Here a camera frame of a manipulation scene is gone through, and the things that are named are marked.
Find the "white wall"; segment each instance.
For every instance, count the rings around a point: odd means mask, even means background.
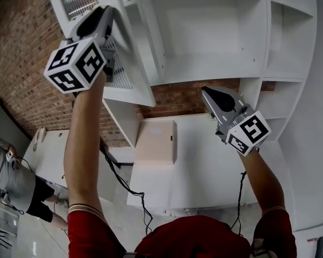
[[[294,193],[293,230],[323,224],[323,0],[317,0],[317,5],[317,42],[310,74],[280,138]]]

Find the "red sleeve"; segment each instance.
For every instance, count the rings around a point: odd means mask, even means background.
[[[273,209],[262,217],[255,229],[254,248],[272,251],[278,258],[297,257],[290,216],[284,209]]]
[[[122,258],[120,244],[101,212],[87,205],[72,205],[68,215],[69,257]]]

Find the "black cable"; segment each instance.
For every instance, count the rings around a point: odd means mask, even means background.
[[[32,169],[31,169],[31,167],[30,167],[30,164],[28,163],[28,161],[26,159],[23,159],[22,157],[16,157],[16,158],[25,161],[27,163],[27,165],[29,166],[31,172],[33,172]]]
[[[135,191],[132,191],[129,186],[127,185],[127,183],[125,182],[125,180],[123,178],[120,177],[120,175],[116,172],[115,168],[114,168],[114,165],[113,165],[113,162],[112,160],[110,159],[110,157],[108,156],[107,152],[105,151],[105,149],[103,150],[103,153],[104,153],[104,156],[106,157],[106,161],[108,162],[109,164],[109,167],[110,169],[114,172],[117,180],[119,181],[119,183],[129,192],[131,193],[133,196],[139,196],[141,198],[141,204],[142,204],[142,207],[143,207],[143,210],[144,210],[144,224],[146,226],[146,229],[145,229],[145,233],[146,235],[148,234],[148,230],[150,230],[152,232],[152,229],[150,228],[150,224],[153,220],[153,217],[152,217],[152,214],[146,209],[145,207],[145,193],[144,192],[140,192],[140,193],[137,193]],[[148,216],[150,216],[150,221],[148,223],[146,223],[146,214]]]
[[[17,209],[14,205],[11,205],[11,204],[5,204],[5,203],[3,203],[2,201],[1,201],[1,203],[2,203],[2,204],[4,204],[5,206],[8,206],[8,207],[12,208],[14,211],[18,211],[21,215],[24,215],[24,214],[25,214],[25,212],[24,212],[23,210],[19,210],[19,209]]]
[[[68,237],[67,231],[66,231],[66,230],[64,230],[63,228],[60,228],[60,229],[61,229],[61,230],[65,233],[65,235]]]
[[[234,224],[231,226],[231,230],[232,228],[236,225],[237,222],[239,222],[239,235],[241,237],[243,237],[243,235],[241,234],[241,230],[242,230],[242,223],[241,223],[241,220],[240,220],[240,213],[241,213],[241,197],[242,197],[242,189],[243,189],[243,181],[244,181],[244,178],[246,176],[247,172],[245,171],[244,173],[241,173],[242,175],[242,179],[241,179],[241,188],[239,190],[239,197],[238,197],[238,206],[237,206],[237,219],[236,221],[234,222]]]

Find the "cabinet door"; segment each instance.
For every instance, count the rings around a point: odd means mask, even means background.
[[[71,32],[77,19],[70,20],[62,0],[51,0],[56,16],[65,36]],[[99,5],[110,5],[114,8],[114,25],[112,36],[120,56],[119,71],[114,74],[114,83],[107,83],[103,98],[115,101],[155,106],[155,99],[143,67],[128,15],[122,0],[98,0]]]
[[[112,36],[122,64],[130,82],[131,89],[105,87],[103,98],[115,101],[155,106],[155,99],[143,67],[128,15],[122,0],[99,0],[100,5],[115,8]]]

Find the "white table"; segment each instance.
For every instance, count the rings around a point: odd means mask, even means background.
[[[174,120],[177,126],[177,159],[173,166],[134,165],[130,187],[145,192],[145,205],[159,209],[236,206],[243,164],[237,152],[215,135],[216,122],[204,114],[149,119]],[[286,206],[293,214],[288,170],[277,141],[265,142],[261,155],[283,186]],[[241,203],[256,197],[246,177]],[[141,206],[138,197],[128,195],[127,204]]]
[[[35,134],[24,155],[24,159],[29,162],[37,176],[63,187],[67,187],[66,180],[62,179],[62,177],[65,173],[64,153],[68,133],[69,130],[48,131],[44,141],[37,144],[36,151],[33,151],[33,145],[37,136]],[[26,162],[23,161],[22,164],[28,167]],[[102,199],[112,202],[116,184],[117,179],[109,168],[104,155],[100,152],[98,195]]]

